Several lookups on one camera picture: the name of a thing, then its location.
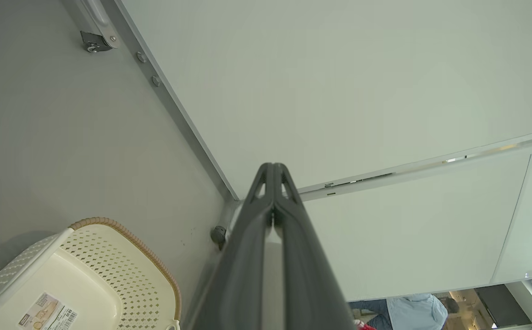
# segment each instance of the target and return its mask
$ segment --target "sticker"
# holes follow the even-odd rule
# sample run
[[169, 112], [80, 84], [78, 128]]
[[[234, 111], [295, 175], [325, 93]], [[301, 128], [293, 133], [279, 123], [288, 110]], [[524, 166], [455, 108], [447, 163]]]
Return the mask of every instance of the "sticker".
[[23, 330], [69, 330], [78, 313], [45, 292], [21, 318]]

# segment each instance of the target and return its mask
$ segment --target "bolt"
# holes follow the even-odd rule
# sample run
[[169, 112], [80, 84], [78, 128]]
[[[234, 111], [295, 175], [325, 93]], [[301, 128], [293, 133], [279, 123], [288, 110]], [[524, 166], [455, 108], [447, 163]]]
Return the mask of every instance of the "bolt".
[[148, 62], [148, 57], [146, 56], [146, 54], [143, 54], [142, 52], [137, 52], [136, 56], [138, 57], [138, 60], [140, 60], [140, 62], [142, 63]]
[[156, 85], [156, 87], [160, 87], [160, 84], [162, 83], [158, 76], [152, 76], [152, 82]]

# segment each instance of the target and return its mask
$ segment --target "dark hair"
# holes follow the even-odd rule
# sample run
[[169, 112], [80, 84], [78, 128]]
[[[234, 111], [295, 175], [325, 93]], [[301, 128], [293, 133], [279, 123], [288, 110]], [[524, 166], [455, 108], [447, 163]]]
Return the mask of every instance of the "dark hair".
[[457, 302], [449, 297], [445, 299], [443, 305], [446, 307], [449, 314], [458, 313], [460, 311], [460, 306], [457, 304]]

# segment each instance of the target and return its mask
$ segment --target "barcode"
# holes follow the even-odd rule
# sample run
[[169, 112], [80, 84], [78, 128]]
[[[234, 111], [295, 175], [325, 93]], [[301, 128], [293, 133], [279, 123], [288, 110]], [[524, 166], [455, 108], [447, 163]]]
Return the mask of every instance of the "barcode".
[[77, 313], [72, 312], [71, 315], [68, 316], [66, 321], [64, 321], [64, 323], [60, 327], [60, 330], [69, 330], [69, 328], [71, 328], [72, 323], [75, 321], [75, 318], [77, 318]]

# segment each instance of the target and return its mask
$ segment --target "white plastic basket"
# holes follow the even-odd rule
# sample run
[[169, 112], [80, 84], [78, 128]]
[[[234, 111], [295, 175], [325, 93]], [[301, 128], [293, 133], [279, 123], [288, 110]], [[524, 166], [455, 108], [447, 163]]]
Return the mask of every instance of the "white plastic basket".
[[0, 271], [0, 330], [179, 330], [180, 290], [140, 239], [81, 220]]

